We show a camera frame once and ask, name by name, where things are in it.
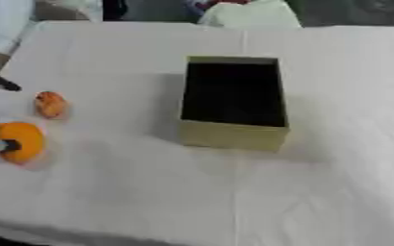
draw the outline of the white tablecloth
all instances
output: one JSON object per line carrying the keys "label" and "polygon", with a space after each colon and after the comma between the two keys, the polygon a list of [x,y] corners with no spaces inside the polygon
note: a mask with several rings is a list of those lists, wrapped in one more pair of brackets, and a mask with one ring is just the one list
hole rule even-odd
{"label": "white tablecloth", "polygon": [[[280,58],[279,154],[178,144],[188,55]],[[2,75],[24,90],[0,91],[0,112],[42,125],[51,158],[0,162],[0,227],[88,245],[394,245],[394,28],[45,23]],[[68,120],[32,116],[46,89]]]}

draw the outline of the orange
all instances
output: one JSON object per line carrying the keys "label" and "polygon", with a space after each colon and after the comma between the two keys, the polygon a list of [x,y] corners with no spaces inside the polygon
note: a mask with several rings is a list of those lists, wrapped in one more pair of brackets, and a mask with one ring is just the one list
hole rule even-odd
{"label": "orange", "polygon": [[37,156],[44,147],[44,136],[34,124],[25,122],[0,123],[0,139],[14,139],[21,149],[0,153],[8,162],[22,165]]}

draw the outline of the white sleeve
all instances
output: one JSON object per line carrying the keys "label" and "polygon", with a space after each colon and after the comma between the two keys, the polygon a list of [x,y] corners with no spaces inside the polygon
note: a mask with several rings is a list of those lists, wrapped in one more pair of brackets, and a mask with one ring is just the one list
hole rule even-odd
{"label": "white sleeve", "polygon": [[30,22],[34,0],[0,0],[0,53],[9,54]]}

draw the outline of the tan box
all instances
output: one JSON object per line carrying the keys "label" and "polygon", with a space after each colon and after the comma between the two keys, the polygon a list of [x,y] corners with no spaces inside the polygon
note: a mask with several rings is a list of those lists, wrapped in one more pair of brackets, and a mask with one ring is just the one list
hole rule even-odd
{"label": "tan box", "polygon": [[288,131],[278,60],[189,58],[183,144],[276,152]]}

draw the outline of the white shirt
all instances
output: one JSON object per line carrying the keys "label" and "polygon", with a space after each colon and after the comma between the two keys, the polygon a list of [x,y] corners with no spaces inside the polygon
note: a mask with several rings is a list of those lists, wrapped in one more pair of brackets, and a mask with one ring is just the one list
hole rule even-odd
{"label": "white shirt", "polygon": [[[29,26],[36,0],[0,0],[0,53],[12,51]],[[45,0],[86,14],[92,21],[101,21],[101,0]]]}

